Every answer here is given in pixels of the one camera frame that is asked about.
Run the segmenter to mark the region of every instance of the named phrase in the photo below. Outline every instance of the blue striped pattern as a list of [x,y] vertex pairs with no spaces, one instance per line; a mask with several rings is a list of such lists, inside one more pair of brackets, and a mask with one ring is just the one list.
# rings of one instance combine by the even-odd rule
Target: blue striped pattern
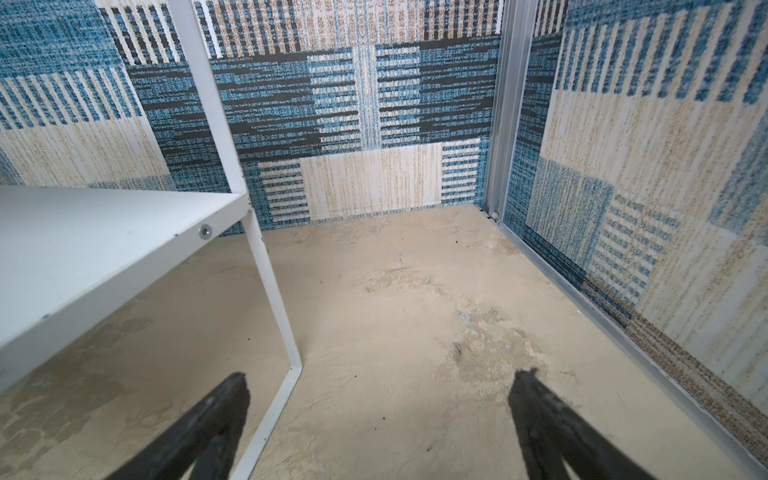
[[214,138],[186,62],[138,65],[130,67],[128,74],[176,188],[228,192]]
[[496,0],[424,0],[423,38],[442,40],[449,36],[449,32],[453,33],[453,37],[484,35],[489,28],[492,30],[495,27],[488,25],[488,17],[496,19],[498,4]]
[[560,43],[561,34],[534,38],[528,56],[525,95],[520,108],[508,196],[502,219],[507,227],[521,237],[530,230],[525,225],[525,219],[528,217],[541,141],[547,124]]
[[0,3],[0,77],[121,65],[88,0]]
[[0,148],[0,185],[23,185],[24,181],[13,162]]
[[[757,206],[767,191],[768,111],[763,114],[725,188],[720,192],[709,221],[734,233],[742,233],[753,215],[759,213]],[[764,234],[759,236],[764,245],[768,245],[767,240]]]
[[421,56],[418,45],[376,47],[382,145],[420,142]]
[[[314,103],[313,117],[319,126],[319,146],[314,156],[362,149],[358,81],[351,48],[310,55],[309,72]],[[366,132],[370,141],[372,132]]]
[[487,158],[488,137],[442,144],[442,205],[482,202]]
[[263,190],[273,225],[289,227],[309,223],[310,208],[299,161],[261,162],[257,167],[259,187],[256,190]]
[[127,66],[184,60],[167,5],[99,8],[99,12]]
[[5,130],[141,116],[121,66],[0,78]]
[[490,134],[498,37],[420,45],[421,143]]
[[194,2],[194,7],[211,58],[301,50],[296,12],[290,0],[262,0],[255,5],[244,0],[206,0]]
[[525,224],[584,268],[613,190],[602,180],[540,158]]
[[[682,99],[687,98],[691,88],[697,84],[698,88],[693,95],[695,100],[729,102],[734,100],[736,86],[742,81],[750,59],[754,55],[762,55],[760,66],[750,79],[747,92],[738,99],[747,104],[757,102],[768,78],[768,48],[755,52],[757,38],[768,15],[766,0],[762,0],[755,8],[746,35],[740,37],[738,45],[735,44],[737,40],[734,35],[739,22],[744,20],[746,7],[743,0],[732,3],[727,18],[724,18],[724,25],[717,35],[714,35],[716,32],[713,28],[723,14],[723,5],[719,2],[673,2],[669,5],[658,3],[656,8],[651,8],[652,6],[652,2],[644,0],[633,8],[614,12],[615,15],[603,12],[597,16],[586,15],[586,10],[578,7],[580,15],[585,16],[581,20],[568,16],[569,28],[565,34],[564,50],[560,55],[555,88],[607,94],[611,92],[611,85],[615,84],[612,92],[614,94],[634,96],[640,92],[642,96],[649,96],[654,94],[654,88],[658,85],[656,95],[659,98],[674,94],[675,98]],[[694,38],[691,35],[694,20],[704,7],[707,8],[707,13]],[[613,12],[612,8],[606,7],[610,12]],[[644,19],[647,26],[642,36],[641,13],[647,14]],[[590,24],[586,22],[587,18],[593,18],[598,23]],[[679,19],[682,19],[680,29],[673,33]],[[627,33],[629,23],[631,30]],[[686,45],[691,46],[692,53],[687,63],[682,65],[681,58]],[[695,78],[708,47],[713,49],[712,55],[708,58],[706,67],[699,73],[700,77]],[[729,51],[735,51],[735,59],[726,65],[727,56],[732,55]],[[669,55],[669,58],[662,71],[665,55]],[[633,57],[637,59],[634,66]],[[723,74],[726,75],[723,85],[717,92],[712,92],[715,80]],[[677,91],[671,92],[670,86],[675,78],[680,79],[680,86]]]
[[360,119],[360,148],[364,151],[382,147],[379,123],[379,85],[376,47],[363,45],[353,48],[357,87],[357,110]]
[[680,221],[619,191],[609,198],[585,269],[631,310],[642,297],[658,259],[671,245]]

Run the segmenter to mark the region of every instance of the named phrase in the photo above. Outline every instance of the aluminum frame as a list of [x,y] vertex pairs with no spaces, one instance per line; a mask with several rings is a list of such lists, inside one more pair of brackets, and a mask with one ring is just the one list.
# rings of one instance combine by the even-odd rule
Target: aluminum frame
[[502,13],[502,39],[482,200],[482,209],[489,215],[498,213],[495,220],[502,218],[505,207],[535,13],[536,0],[507,0]]
[[583,313],[632,363],[664,392],[677,408],[696,424],[728,457],[752,478],[768,478],[765,468],[749,450],[744,448],[709,412],[679,383],[667,374],[652,358],[637,346],[613,320],[571,285],[552,265],[547,263],[522,238],[505,225],[498,223],[502,233]]
[[[224,168],[224,174],[227,176],[227,183],[230,185],[232,193],[247,194],[250,202],[250,193],[245,176],[243,175],[243,168],[240,166],[240,159],[237,156],[237,149],[235,148],[230,125],[227,121],[227,114],[224,111],[219,88],[214,78],[214,71],[208,60],[208,50],[200,32],[200,27],[197,24],[197,13],[190,0],[170,0],[168,5],[175,20],[179,40],[184,48],[184,55],[192,71],[195,88],[200,95],[200,103],[203,105],[205,118],[214,137],[216,151]],[[256,433],[246,447],[243,457],[237,463],[237,467],[235,467],[231,476],[232,480],[248,480],[250,477],[267,440],[277,424],[277,420],[280,418],[280,413],[283,412],[293,388],[299,381],[303,368],[299,349],[296,346],[296,340],[293,338],[293,331],[291,330],[288,314],[283,304],[283,298],[280,295],[280,288],[277,286],[277,278],[275,278],[272,263],[266,251],[259,220],[253,208],[243,217],[242,222],[253,258],[259,269],[261,283],[264,285],[266,297],[270,301],[272,313],[275,316],[275,322],[283,337],[283,344],[288,353],[290,368],[288,368],[283,384],[277,390],[277,394],[275,394],[270,407],[261,419]]]

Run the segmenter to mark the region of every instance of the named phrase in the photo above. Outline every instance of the screw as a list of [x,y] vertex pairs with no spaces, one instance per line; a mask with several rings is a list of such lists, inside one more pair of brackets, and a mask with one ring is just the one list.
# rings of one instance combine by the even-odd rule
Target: screw
[[210,229],[210,225],[207,223],[203,223],[203,225],[197,231],[197,234],[200,235],[200,238],[203,240],[208,240],[212,233],[213,231]]

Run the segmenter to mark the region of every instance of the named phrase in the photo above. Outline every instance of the concrete floor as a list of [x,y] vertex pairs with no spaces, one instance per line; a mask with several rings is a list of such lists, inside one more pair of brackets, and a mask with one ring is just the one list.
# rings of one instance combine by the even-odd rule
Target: concrete floor
[[[658,478],[743,474],[473,206],[267,232],[305,368],[254,478],[526,478],[540,378]],[[230,372],[244,444],[287,359],[246,239],[212,241],[0,401],[0,475],[101,478]]]

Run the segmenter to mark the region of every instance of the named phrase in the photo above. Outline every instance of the metal trim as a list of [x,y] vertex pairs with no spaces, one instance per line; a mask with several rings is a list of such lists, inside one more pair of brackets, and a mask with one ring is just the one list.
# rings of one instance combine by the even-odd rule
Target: metal trim
[[502,14],[502,39],[482,200],[482,209],[489,214],[498,212],[498,219],[503,217],[536,12],[536,0],[507,2],[514,4],[505,5]]
[[670,400],[682,410],[728,457],[752,478],[768,478],[764,467],[749,450],[744,448],[709,412],[707,412],[680,384],[674,381],[655,361],[637,346],[613,320],[608,318],[575,286],[571,285],[552,265],[541,258],[529,245],[505,225],[497,224],[499,230],[573,302],[595,326],[628,356],[632,362]]

